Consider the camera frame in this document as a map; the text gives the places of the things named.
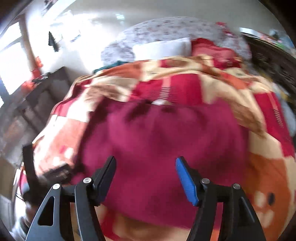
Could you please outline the red pink cushion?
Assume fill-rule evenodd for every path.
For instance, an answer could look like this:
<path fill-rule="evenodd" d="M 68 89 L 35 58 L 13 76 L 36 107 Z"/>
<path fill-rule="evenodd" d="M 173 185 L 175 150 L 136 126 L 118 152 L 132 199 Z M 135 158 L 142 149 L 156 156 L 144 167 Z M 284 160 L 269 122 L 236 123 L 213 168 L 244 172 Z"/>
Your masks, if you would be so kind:
<path fill-rule="evenodd" d="M 191 41 L 191 56 L 199 56 L 209 66 L 218 69 L 241 68 L 242 59 L 230 48 L 218 47 L 214 42 L 198 38 Z"/>

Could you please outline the teal cloth on bed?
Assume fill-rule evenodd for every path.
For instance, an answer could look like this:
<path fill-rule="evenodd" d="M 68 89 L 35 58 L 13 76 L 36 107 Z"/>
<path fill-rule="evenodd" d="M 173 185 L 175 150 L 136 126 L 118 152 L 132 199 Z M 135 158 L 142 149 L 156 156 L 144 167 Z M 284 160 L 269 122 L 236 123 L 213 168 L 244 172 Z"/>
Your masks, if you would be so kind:
<path fill-rule="evenodd" d="M 121 66 L 121 65 L 126 64 L 126 63 L 128 63 L 128 62 L 119 60 L 119 61 L 116 61 L 116 62 L 114 62 L 112 64 L 109 64 L 109 65 L 106 65 L 106 66 L 103 66 L 103 67 L 100 67 L 98 69 L 93 70 L 93 74 L 95 74 L 95 73 L 97 73 L 99 71 L 102 71 L 102 70 L 106 70 L 106 69 L 114 68 L 114 67 L 117 67 L 117 66 Z"/>

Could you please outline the dark hanging garment on wall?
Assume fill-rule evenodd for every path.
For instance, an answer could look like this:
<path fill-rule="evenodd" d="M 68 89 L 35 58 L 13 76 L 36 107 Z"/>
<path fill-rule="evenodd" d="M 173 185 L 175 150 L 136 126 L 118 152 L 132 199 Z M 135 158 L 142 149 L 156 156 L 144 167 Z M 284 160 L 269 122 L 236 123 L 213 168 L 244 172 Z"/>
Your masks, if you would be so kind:
<path fill-rule="evenodd" d="M 53 37 L 52 33 L 49 32 L 49 39 L 48 39 L 48 45 L 53 47 L 54 52 L 58 52 L 59 51 L 59 45 L 56 42 L 55 38 Z"/>

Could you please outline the maroon knit garment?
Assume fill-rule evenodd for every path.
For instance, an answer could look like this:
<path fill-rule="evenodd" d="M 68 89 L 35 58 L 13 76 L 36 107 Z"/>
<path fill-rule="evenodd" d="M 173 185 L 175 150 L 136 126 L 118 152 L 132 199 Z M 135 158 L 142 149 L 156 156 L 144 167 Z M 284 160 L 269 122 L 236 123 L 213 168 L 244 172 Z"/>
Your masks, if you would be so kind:
<path fill-rule="evenodd" d="M 92 113 L 77 154 L 78 183 L 116 158 L 116 172 L 105 206 L 154 225 L 190 228 L 196 208 L 187 200 L 175 162 L 216 184 L 243 179 L 248 130 L 219 99 L 197 106 L 119 102 L 105 98 Z"/>

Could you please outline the red orange cream patterned blanket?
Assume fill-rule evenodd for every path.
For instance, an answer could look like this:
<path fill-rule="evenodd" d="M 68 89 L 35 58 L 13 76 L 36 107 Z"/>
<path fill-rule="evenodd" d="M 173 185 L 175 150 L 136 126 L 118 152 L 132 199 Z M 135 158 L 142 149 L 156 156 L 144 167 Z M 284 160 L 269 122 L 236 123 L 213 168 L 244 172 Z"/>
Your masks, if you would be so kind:
<path fill-rule="evenodd" d="M 225 101 L 237 123 L 248 130 L 248 159 L 238 183 L 265 238 L 279 238 L 295 214 L 295 149 L 268 80 L 242 66 L 223 70 L 209 66 L 199 56 L 136 61 L 77 78 L 34 139 L 37 176 L 63 164 L 71 167 L 72 178 L 80 172 L 81 139 L 105 98 L 184 106 Z M 108 240 L 185 240 L 190 231 L 135 220 L 104 203 L 95 211 Z"/>

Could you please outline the white pillow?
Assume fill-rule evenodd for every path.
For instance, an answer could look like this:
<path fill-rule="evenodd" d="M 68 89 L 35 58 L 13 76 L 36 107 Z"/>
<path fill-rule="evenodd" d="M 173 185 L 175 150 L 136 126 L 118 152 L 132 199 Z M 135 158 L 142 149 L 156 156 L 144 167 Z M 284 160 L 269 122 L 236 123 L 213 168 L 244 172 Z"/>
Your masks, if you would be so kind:
<path fill-rule="evenodd" d="M 135 61 L 159 60 L 171 56 L 191 56 L 192 44 L 190 38 L 155 41 L 134 45 L 132 52 Z"/>

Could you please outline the dark carved wooden headboard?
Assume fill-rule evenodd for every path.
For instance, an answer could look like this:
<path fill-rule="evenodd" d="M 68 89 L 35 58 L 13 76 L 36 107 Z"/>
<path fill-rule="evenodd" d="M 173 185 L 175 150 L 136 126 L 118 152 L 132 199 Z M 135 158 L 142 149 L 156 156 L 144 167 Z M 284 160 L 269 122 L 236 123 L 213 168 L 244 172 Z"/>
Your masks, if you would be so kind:
<path fill-rule="evenodd" d="M 250 47 L 252 63 L 295 98 L 295 58 L 269 42 L 248 34 L 242 36 Z"/>

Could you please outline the window with frame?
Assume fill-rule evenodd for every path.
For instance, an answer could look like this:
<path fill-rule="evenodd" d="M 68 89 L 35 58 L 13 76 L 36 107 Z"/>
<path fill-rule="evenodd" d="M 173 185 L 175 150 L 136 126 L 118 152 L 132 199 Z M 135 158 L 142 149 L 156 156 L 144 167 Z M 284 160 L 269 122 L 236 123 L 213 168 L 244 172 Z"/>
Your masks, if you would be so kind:
<path fill-rule="evenodd" d="M 31 76 L 21 25 L 17 21 L 1 36 L 1 105 Z"/>

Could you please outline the dark wooden cabinet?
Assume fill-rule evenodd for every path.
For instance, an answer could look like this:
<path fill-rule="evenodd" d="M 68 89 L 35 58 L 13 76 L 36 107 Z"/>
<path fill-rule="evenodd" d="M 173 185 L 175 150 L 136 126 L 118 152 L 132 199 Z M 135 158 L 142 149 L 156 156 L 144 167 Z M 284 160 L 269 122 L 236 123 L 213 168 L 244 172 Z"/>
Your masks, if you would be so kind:
<path fill-rule="evenodd" d="M 1 157 L 17 166 L 21 162 L 22 146 L 45 127 L 55 104 L 62 101 L 72 81 L 66 67 L 49 73 L 30 92 L 18 89 L 1 106 Z"/>

